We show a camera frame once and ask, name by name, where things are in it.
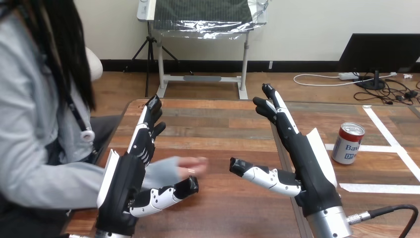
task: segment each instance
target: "monitor stand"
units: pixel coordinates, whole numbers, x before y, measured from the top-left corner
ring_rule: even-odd
[[[353,82],[358,82],[366,79],[374,78],[374,80],[369,80],[366,82],[360,82],[356,83],[357,86],[368,89],[368,90],[381,90],[385,87],[385,82],[379,78],[379,70],[375,70],[375,76],[365,76],[365,77],[359,77],[358,79],[353,79]]]

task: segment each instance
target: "tripod stand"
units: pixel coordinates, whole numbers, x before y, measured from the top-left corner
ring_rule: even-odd
[[[137,53],[134,55],[134,57],[131,59],[131,62],[129,65],[133,65],[134,60],[136,59],[137,55],[140,53],[140,51],[142,51],[143,47],[149,43],[148,45],[148,54],[147,54],[147,66],[146,66],[146,92],[145,92],[145,97],[148,96],[148,91],[149,91],[149,76],[150,76],[150,65],[155,63],[155,60],[153,58],[153,43],[157,43],[157,40],[152,36],[151,34],[151,30],[150,30],[150,22],[147,21],[147,32],[148,32],[148,36],[146,37],[146,40],[144,41],[144,43],[142,44],[142,46],[140,47],[140,49],[137,51]],[[162,46],[162,49],[168,53],[168,55],[170,55],[177,64],[179,64],[179,60],[171,53],[169,52],[165,47]],[[125,69],[123,70],[123,72],[127,72],[128,71],[128,65],[125,67]]]

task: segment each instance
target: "white stand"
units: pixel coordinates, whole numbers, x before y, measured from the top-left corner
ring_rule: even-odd
[[[163,70],[163,56],[162,56],[162,37],[157,42],[158,50],[158,64],[159,64],[159,80],[160,85],[157,90],[157,95],[160,98],[165,96],[165,91],[170,81],[188,81],[188,82],[230,82],[238,84],[239,99],[248,99],[247,87],[245,86],[245,80],[247,76],[247,64],[248,64],[248,35],[246,33],[246,39],[244,43],[244,58],[242,61],[242,75],[237,77],[220,77],[220,76],[172,76],[164,74]]]

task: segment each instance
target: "long black hair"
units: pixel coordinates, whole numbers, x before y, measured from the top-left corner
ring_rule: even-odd
[[[10,9],[20,9],[34,40],[44,49],[60,101],[65,103],[73,81],[85,105],[94,110],[95,97],[82,21],[73,0],[8,0],[8,4]],[[54,52],[57,52],[59,62],[54,57]]]

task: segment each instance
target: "white tape line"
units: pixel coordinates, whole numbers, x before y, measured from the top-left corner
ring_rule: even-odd
[[[382,135],[385,137],[385,139],[388,141],[388,143],[392,147],[395,147],[397,149],[397,154],[401,157],[403,162],[410,169],[410,171],[417,178],[417,180],[420,181],[420,168],[414,163],[411,157],[407,154],[406,150],[400,145],[400,143],[398,143],[395,137],[389,132],[389,130],[381,122],[381,120],[378,118],[375,112],[373,112],[370,106],[363,106],[363,109],[367,113],[367,115],[370,117],[372,122],[379,129],[379,131],[382,133]]]
[[[334,144],[325,144],[326,150],[333,150]],[[398,148],[381,145],[361,145],[359,151],[397,153]]]
[[[382,133],[388,143],[391,146],[400,146],[400,143],[398,143],[394,136],[388,131],[388,128],[386,128],[386,126],[381,122],[379,117],[375,114],[375,112],[373,112],[372,108],[363,106],[363,109],[370,117],[372,122],[376,125],[376,127],[378,127],[379,131]]]
[[[340,183],[340,187],[349,192],[420,194],[417,185]]]

